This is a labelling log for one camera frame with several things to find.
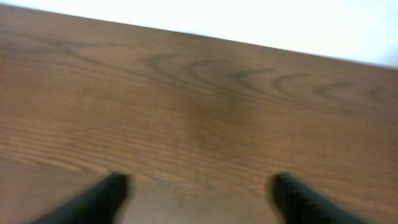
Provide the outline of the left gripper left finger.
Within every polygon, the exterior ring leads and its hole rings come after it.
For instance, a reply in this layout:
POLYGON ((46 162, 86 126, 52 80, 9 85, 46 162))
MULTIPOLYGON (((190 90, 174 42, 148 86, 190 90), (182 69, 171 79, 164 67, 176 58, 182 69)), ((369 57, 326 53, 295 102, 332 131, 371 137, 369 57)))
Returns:
POLYGON ((129 176, 112 173, 33 224, 112 224, 129 195, 129 176))

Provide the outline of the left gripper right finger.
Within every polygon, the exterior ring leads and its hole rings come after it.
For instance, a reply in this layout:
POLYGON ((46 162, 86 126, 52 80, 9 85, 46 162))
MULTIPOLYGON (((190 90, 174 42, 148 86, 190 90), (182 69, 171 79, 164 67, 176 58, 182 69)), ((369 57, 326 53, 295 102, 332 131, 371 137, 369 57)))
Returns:
POLYGON ((271 193, 286 224, 365 224, 288 173, 273 176, 271 193))

